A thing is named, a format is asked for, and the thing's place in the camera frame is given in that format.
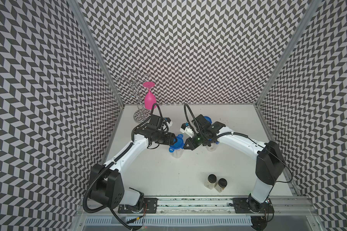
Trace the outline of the clear container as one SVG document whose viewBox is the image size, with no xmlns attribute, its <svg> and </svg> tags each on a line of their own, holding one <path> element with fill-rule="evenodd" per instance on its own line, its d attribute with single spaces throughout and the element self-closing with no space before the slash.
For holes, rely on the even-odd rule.
<svg viewBox="0 0 347 231">
<path fill-rule="evenodd" d="M 174 158 L 180 158 L 183 155 L 183 149 L 170 149 L 170 153 Z"/>
<path fill-rule="evenodd" d="M 213 151 L 215 151 L 217 148 L 218 148 L 218 144 L 212 144 L 211 146 L 206 146 L 206 149 L 207 149 L 209 152 L 213 152 Z"/>
</svg>

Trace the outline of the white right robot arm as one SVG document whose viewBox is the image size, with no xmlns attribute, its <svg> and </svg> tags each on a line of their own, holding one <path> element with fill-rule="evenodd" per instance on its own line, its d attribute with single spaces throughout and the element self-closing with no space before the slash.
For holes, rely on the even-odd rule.
<svg viewBox="0 0 347 231">
<path fill-rule="evenodd" d="M 183 123 L 180 131 L 189 136 L 184 144 L 186 150 L 193 151 L 200 145 L 209 147 L 218 142 L 246 154 L 255 161 L 257 179 L 246 203 L 252 213 L 259 213 L 266 206 L 272 189 L 286 167 L 277 143 L 253 140 L 221 122 L 210 123 L 203 115 L 197 116 L 191 122 Z"/>
</svg>

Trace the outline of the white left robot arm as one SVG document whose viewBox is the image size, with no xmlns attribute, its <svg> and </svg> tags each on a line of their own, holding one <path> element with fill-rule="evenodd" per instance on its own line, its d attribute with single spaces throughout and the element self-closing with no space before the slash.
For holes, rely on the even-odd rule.
<svg viewBox="0 0 347 231">
<path fill-rule="evenodd" d="M 114 210 L 126 206 L 140 212 L 144 206 L 144 194 L 123 184 L 124 171 L 153 143 L 171 146 L 177 143 L 176 135 L 169 132 L 172 121 L 168 117 L 151 115 L 137 125 L 131 140 L 112 159 L 96 164 L 90 172 L 89 186 L 83 198 L 83 209 L 95 213 L 105 208 Z"/>
</svg>

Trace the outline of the black cap jar left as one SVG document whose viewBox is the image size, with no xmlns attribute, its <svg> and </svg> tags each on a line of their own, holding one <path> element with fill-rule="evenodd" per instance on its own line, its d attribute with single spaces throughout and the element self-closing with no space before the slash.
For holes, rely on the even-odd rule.
<svg viewBox="0 0 347 231">
<path fill-rule="evenodd" d="M 204 186 L 210 190 L 212 190 L 215 187 L 215 184 L 217 182 L 217 177 L 215 174 L 208 175 L 207 179 L 204 182 Z"/>
</svg>

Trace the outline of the black cap jar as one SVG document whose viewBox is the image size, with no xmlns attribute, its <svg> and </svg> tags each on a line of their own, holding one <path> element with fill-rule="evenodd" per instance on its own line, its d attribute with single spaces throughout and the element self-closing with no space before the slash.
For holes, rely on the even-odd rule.
<svg viewBox="0 0 347 231">
<path fill-rule="evenodd" d="M 215 189 L 221 193 L 227 187 L 227 180 L 224 178 L 220 178 L 215 184 Z"/>
<path fill-rule="evenodd" d="M 215 187 L 215 184 L 217 182 L 217 177 L 215 174 L 208 175 L 207 179 L 204 182 L 204 186 L 210 190 L 212 190 Z"/>
</svg>

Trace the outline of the pink plastic wine glass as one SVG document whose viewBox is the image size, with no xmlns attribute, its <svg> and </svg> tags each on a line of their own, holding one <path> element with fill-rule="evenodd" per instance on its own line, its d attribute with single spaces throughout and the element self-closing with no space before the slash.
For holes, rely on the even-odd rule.
<svg viewBox="0 0 347 231">
<path fill-rule="evenodd" d="M 143 83 L 143 87 L 146 88 L 148 90 L 145 99 L 144 99 L 144 103 L 145 103 L 145 108 L 147 110 L 151 110 L 153 105 L 157 102 L 156 101 L 156 97 L 154 96 L 154 94 L 151 92 L 151 89 L 155 86 L 154 82 L 145 82 Z"/>
</svg>

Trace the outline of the black cap jar right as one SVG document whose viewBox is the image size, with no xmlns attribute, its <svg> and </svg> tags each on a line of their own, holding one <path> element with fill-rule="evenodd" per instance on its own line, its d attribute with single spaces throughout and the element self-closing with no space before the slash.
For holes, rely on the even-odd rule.
<svg viewBox="0 0 347 231">
<path fill-rule="evenodd" d="M 221 193 L 227 187 L 227 180 L 224 178 L 220 178 L 215 184 L 215 189 Z"/>
</svg>

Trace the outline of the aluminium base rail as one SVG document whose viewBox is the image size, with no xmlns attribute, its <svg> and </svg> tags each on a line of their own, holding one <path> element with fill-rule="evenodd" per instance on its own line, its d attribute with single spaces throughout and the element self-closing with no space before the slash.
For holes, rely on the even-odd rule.
<svg viewBox="0 0 347 231">
<path fill-rule="evenodd" d="M 88 214 L 79 210 L 75 231 L 91 227 L 124 229 L 118 220 L 141 231 L 149 227 L 175 230 L 182 227 L 242 227 L 250 230 L 322 231 L 317 212 L 304 196 L 271 196 L 262 209 L 253 213 L 243 196 L 161 196 L 147 198 L 141 212 L 118 206 L 114 216 L 109 209 Z"/>
</svg>

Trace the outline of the aluminium left corner post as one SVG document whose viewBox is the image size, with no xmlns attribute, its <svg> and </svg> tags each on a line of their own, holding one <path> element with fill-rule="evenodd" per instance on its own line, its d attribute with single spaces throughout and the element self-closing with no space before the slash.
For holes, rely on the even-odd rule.
<svg viewBox="0 0 347 231">
<path fill-rule="evenodd" d="M 80 9 L 80 6 L 79 6 L 79 2 L 78 1 L 74 1 L 74 0 L 69 0 L 67 1 L 68 4 L 69 4 L 69 7 L 71 9 L 71 11 L 73 12 L 73 15 L 74 15 L 74 18 L 75 20 L 78 22 L 85 38 L 86 38 L 86 41 L 88 42 L 89 46 L 90 46 L 90 49 L 91 51 L 93 52 L 97 62 L 99 63 L 100 65 L 100 68 L 109 84 L 109 86 L 111 87 L 111 90 L 113 92 L 113 94 L 115 95 L 116 99 L 117 99 L 117 102 L 120 106 L 124 107 L 124 103 L 118 93 L 118 90 L 117 90 L 117 87 L 115 86 L 114 84 L 114 81 L 112 79 L 112 76 L 107 68 L 107 65 L 102 57 L 102 54 L 99 50 L 99 47 L 97 46 L 96 44 L 96 41 L 91 33 L 91 30 L 86 22 L 86 19 L 85 17 L 83 16 L 83 13 Z"/>
</svg>

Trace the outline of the aluminium corner post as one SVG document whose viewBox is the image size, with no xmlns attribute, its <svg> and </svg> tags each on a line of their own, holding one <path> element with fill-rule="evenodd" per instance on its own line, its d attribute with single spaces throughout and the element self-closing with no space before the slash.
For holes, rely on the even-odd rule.
<svg viewBox="0 0 347 231">
<path fill-rule="evenodd" d="M 315 12 L 317 11 L 317 9 L 321 3 L 322 3 L 322 1 L 313 0 L 308 5 L 306 12 L 302 16 L 301 21 L 296 26 L 296 30 L 294 31 L 291 39 L 289 40 L 283 54 L 280 57 L 280 60 L 277 62 L 277 65 L 276 65 L 275 69 L 273 70 L 273 72 L 271 73 L 269 80 L 267 81 L 260 96 L 258 97 L 256 103 L 254 104 L 256 108 L 260 108 L 260 106 L 262 105 L 266 96 L 270 92 L 272 86 L 276 82 L 276 80 L 277 80 L 280 72 L 282 71 L 284 65 L 286 64 L 287 60 L 289 59 L 289 56 L 292 54 L 295 46 L 297 45 L 298 41 L 302 37 L 307 25 L 311 21 L 312 17 L 314 16 Z"/>
<path fill-rule="evenodd" d="M 91 30 L 86 22 L 86 19 L 85 17 L 83 16 L 83 13 L 80 9 L 80 6 L 79 6 L 79 2 L 78 1 L 74 1 L 74 0 L 69 0 L 67 1 L 68 4 L 69 4 L 69 7 L 71 9 L 71 11 L 73 12 L 73 15 L 74 15 L 74 18 L 75 20 L 78 22 L 85 38 L 86 38 L 86 41 L 88 42 L 89 46 L 90 46 L 90 49 L 91 51 L 93 52 L 97 62 L 99 63 L 100 65 L 100 68 L 109 84 L 109 86 L 111 87 L 111 90 L 113 92 L 113 94 L 115 95 L 116 99 L 117 99 L 117 102 L 120 106 L 124 107 L 124 103 L 118 93 L 118 90 L 117 90 L 117 87 L 115 86 L 114 84 L 114 81 L 112 79 L 112 76 L 107 68 L 107 65 L 102 57 L 102 54 L 99 50 L 99 47 L 97 46 L 96 44 L 96 41 L 91 33 Z"/>
</svg>

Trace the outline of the aluminium right corner post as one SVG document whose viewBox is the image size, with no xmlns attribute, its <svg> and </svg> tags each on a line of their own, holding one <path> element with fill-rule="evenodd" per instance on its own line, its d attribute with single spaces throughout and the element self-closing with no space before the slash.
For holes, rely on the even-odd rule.
<svg viewBox="0 0 347 231">
<path fill-rule="evenodd" d="M 301 21 L 296 26 L 296 30 L 294 31 L 291 39 L 289 40 L 283 54 L 280 57 L 280 60 L 277 62 L 277 65 L 276 65 L 275 69 L 273 70 L 273 72 L 271 73 L 269 80 L 267 81 L 260 96 L 258 97 L 256 103 L 254 104 L 256 108 L 260 108 L 260 106 L 262 105 L 266 96 L 270 92 L 272 86 L 276 82 L 276 80 L 277 80 L 280 72 L 282 71 L 284 65 L 286 64 L 287 60 L 289 59 L 289 56 L 292 54 L 295 46 L 297 45 L 298 41 L 302 37 L 307 25 L 311 21 L 312 17 L 314 16 L 315 12 L 317 11 L 317 9 L 321 3 L 322 3 L 322 1 L 313 0 L 308 5 L 306 12 L 302 16 Z"/>
</svg>

